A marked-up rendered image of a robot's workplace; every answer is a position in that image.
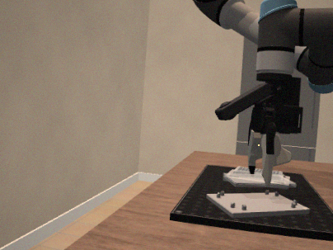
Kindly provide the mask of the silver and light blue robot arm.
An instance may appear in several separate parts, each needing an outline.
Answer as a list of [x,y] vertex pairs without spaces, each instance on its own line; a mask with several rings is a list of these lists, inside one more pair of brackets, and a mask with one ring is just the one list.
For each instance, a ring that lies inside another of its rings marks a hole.
[[[264,0],[258,12],[244,0],[193,1],[211,21],[258,45],[257,73],[292,74],[294,67],[307,76],[314,92],[333,92],[333,8],[298,8],[296,0]],[[219,120],[231,120],[272,93],[268,83],[259,84],[222,103],[215,114]]]

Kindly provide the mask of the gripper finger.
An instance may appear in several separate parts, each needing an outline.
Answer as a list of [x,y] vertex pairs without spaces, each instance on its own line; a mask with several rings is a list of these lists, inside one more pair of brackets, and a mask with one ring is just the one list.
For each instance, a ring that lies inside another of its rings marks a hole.
[[250,123],[248,134],[248,168],[250,174],[255,173],[256,160],[262,158],[262,136],[263,135],[260,133],[255,133],[255,130],[252,128]]
[[266,186],[270,186],[273,167],[284,163],[289,163],[292,154],[283,149],[280,137],[276,133],[276,125],[273,122],[273,116],[266,116],[264,134],[261,140],[262,147],[262,176]]

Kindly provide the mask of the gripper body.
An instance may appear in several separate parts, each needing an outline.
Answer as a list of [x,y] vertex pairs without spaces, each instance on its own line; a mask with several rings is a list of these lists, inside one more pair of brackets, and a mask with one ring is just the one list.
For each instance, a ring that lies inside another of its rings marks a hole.
[[273,116],[276,132],[280,134],[301,133],[303,120],[303,107],[299,107],[301,78],[294,78],[285,73],[258,73],[256,80],[268,83],[273,93],[254,104],[251,126],[255,132],[263,134],[265,115],[268,115]]

